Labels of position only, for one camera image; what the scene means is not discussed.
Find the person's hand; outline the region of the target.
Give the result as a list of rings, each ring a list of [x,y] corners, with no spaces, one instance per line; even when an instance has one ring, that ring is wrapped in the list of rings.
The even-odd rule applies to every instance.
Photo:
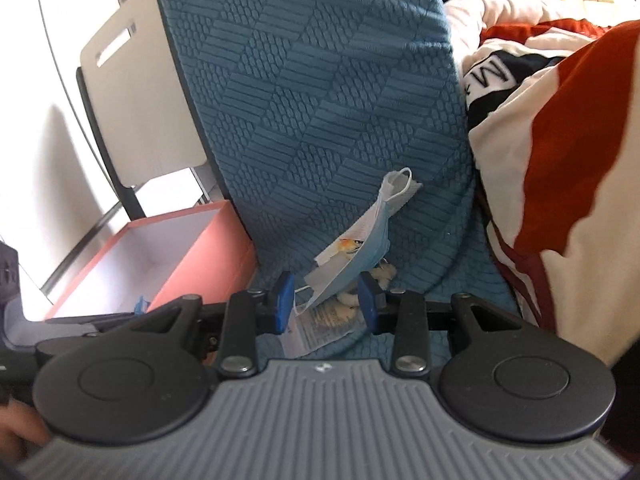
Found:
[[[1,458],[10,463],[22,460],[29,445],[43,446],[51,439],[50,432],[38,412],[14,399],[2,405],[0,424]]]

